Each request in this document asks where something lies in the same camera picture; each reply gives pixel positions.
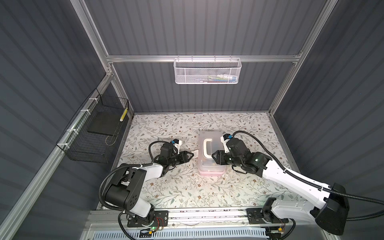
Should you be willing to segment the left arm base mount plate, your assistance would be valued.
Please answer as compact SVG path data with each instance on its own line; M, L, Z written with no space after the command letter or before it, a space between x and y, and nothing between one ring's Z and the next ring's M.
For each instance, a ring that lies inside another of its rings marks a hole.
M139 227L166 227L168 225L169 211L154 210L150 211L147 217L140 217L135 215L129 216L127 227L139 228Z

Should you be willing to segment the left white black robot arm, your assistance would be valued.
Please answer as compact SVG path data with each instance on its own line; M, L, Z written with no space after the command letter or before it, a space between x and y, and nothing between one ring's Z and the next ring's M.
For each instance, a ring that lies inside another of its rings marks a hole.
M102 181L98 198L109 210L136 217L148 225L155 218L155 207L140 197L146 181L165 176L178 165L187 164L194 154L181 151L182 141L154 141L148 147L151 162L121 164Z

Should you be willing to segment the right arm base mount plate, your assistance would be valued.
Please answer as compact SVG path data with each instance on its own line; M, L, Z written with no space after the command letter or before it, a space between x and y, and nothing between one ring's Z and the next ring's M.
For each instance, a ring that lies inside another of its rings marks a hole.
M262 208L248 208L246 215L250 224L287 224L289 219L279 219L271 211Z

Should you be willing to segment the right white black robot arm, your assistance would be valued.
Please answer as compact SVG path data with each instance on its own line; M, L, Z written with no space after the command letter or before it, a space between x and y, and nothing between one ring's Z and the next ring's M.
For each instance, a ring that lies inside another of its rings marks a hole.
M302 220L316 223L333 235L343 235L350 210L343 186L320 183L287 169L271 152L253 153L242 140L230 134L223 135L221 142L223 150L212 154L217 164L240 167L244 174L271 180L305 199L303 203L268 199L263 207L263 215L268 222L275 218Z

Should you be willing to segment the black pad in basket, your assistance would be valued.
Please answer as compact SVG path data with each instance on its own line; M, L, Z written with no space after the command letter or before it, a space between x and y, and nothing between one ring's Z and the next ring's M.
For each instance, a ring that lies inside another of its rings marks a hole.
M120 116L113 113L99 112L87 128L89 133L113 136L120 127Z

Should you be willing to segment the pink plastic tool box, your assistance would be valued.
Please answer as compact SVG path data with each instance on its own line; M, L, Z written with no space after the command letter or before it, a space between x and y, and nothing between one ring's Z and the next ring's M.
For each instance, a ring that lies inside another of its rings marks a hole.
M212 157L217 150L224 150L221 137L225 134L218 130L199 130L198 138L198 171L202 177L220 177L226 166L218 165Z

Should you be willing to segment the yellow tube in basket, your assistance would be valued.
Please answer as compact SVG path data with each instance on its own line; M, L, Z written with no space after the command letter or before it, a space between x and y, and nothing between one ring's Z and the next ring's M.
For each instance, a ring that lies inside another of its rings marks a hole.
M120 117L120 122L123 122L123 121L124 121L124 119L125 119L127 113L128 113L128 108L125 108L124 111L123 111L123 113L122 113L122 115L121 115L121 117Z

